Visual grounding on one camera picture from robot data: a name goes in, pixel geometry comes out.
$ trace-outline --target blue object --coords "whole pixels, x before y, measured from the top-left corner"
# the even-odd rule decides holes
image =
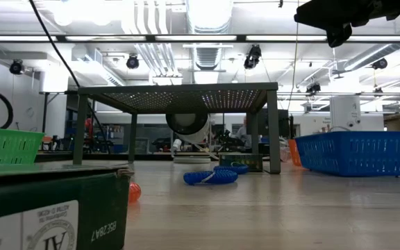
[[[227,170],[190,172],[183,175],[183,180],[189,184],[209,183],[209,184],[227,184],[237,180],[237,173]]]
[[[296,138],[302,166],[339,176],[400,176],[400,131],[340,131]]]
[[[227,167],[227,166],[214,167],[214,171],[219,171],[219,170],[229,170],[229,171],[235,172],[237,174],[246,174],[249,171],[249,167],[248,167],[248,165],[240,164],[240,163],[233,163],[232,167]]]

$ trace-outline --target orange basket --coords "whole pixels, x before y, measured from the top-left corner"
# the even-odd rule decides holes
[[[298,167],[302,166],[302,164],[300,163],[299,151],[297,151],[296,140],[288,140],[288,144],[290,145],[292,164]]]

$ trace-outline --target person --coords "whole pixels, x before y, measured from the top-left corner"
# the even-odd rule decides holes
[[[243,126],[241,126],[239,128],[239,130],[235,134],[235,137],[244,142],[244,147],[246,149],[250,149],[252,147],[251,135],[247,134],[247,117],[246,116],[243,119]]]

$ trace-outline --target table leg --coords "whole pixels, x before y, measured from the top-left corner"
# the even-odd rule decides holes
[[[268,130],[269,130],[269,167],[263,170],[270,174],[281,173],[281,148],[278,142],[278,110],[277,93],[274,90],[267,91],[268,100]]]
[[[73,161],[74,165],[81,165],[83,162],[85,121],[88,113],[87,97],[87,95],[78,96],[78,117],[76,119],[76,136]]]
[[[258,153],[258,114],[247,113],[247,121],[251,122],[251,148],[253,153]]]
[[[131,135],[129,136],[129,163],[133,163],[133,161],[135,160],[135,137],[137,136],[137,120],[138,115],[132,114]]]

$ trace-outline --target metal table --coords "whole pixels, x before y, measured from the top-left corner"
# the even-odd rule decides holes
[[[132,114],[128,161],[135,158],[137,118],[140,114],[246,113],[252,116],[252,150],[258,153],[257,114],[267,103],[270,174],[281,172],[278,143],[277,83],[225,83],[170,86],[81,87],[78,89],[78,119],[74,164],[83,159],[83,141],[88,99]]]

